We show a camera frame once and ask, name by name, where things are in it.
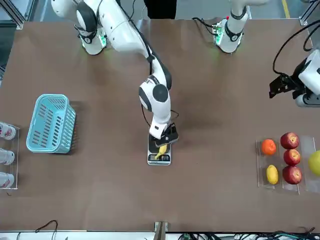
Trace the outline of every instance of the plastic bottle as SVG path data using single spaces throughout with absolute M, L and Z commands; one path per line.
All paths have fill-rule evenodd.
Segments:
M 16 129 L 13 126 L 0 121 L 0 137 L 11 140 L 16 136 Z
M 13 151 L 8 151 L 0 148 L 0 164 L 10 165 L 15 160 Z
M 0 172 L 0 189 L 9 189 L 14 181 L 15 177 L 12 174 Z

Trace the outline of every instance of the green apple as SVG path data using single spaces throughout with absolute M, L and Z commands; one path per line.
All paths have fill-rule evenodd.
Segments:
M 309 168 L 315 174 L 320 176 L 320 150 L 315 151 L 309 158 Z

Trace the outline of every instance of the yellow lemon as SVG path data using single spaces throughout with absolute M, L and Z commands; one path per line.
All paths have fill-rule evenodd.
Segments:
M 277 184 L 278 182 L 278 170 L 274 165 L 269 165 L 266 169 L 266 178 L 271 184 Z

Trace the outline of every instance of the yellow line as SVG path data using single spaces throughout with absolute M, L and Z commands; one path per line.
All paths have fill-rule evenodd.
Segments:
M 282 5 L 283 5 L 285 18 L 289 19 L 290 18 L 290 13 L 289 13 L 287 1 L 286 0 L 281 0 L 281 1 L 282 1 Z

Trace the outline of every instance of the lemon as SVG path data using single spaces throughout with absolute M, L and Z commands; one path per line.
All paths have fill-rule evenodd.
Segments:
M 266 178 L 270 184 L 277 184 L 278 182 L 278 170 L 274 165 L 269 165 L 266 169 Z
M 315 151 L 309 157 L 309 168 L 315 175 L 320 176 L 320 150 Z

